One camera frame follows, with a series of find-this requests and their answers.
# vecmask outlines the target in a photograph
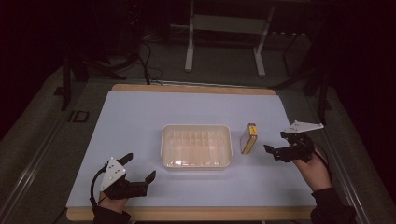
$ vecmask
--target plastic tray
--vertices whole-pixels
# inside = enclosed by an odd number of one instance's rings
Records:
[[[233,156],[230,129],[224,125],[166,125],[161,157],[172,171],[222,170]]]

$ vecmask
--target hand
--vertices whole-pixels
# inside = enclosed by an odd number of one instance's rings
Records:
[[[312,153],[312,159],[307,163],[302,160],[294,160],[293,163],[297,166],[306,184],[312,191],[332,187],[332,182],[330,181],[325,165],[314,153]]]
[[[99,196],[99,206],[122,214],[128,199],[111,200],[101,191]]]

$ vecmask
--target small box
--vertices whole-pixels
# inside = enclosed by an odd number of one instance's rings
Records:
[[[244,134],[241,137],[241,153],[247,155],[253,148],[254,143],[257,140],[257,128],[255,123],[249,123],[245,129]]]

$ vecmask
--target sleeve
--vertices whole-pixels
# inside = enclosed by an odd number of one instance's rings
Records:
[[[314,224],[354,224],[356,211],[352,206],[345,206],[335,188],[321,189],[312,193],[317,207],[311,213]]]
[[[95,207],[94,214],[93,224],[126,224],[131,219],[126,212],[121,214],[100,206]]]

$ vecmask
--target white tabletop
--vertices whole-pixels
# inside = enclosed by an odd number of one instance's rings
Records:
[[[239,138],[256,123],[258,140],[248,155]],[[233,158],[223,171],[167,171],[161,159],[166,124],[223,124],[231,131]],[[285,147],[279,132],[289,127],[285,109],[275,95],[238,95],[110,91],[81,164],[67,207],[89,207],[91,181],[110,157],[129,152],[126,179],[143,181],[153,170],[148,196],[133,198],[133,207],[155,206],[313,206],[311,189],[292,163],[274,161],[263,145]],[[96,182],[96,192],[103,176]]]

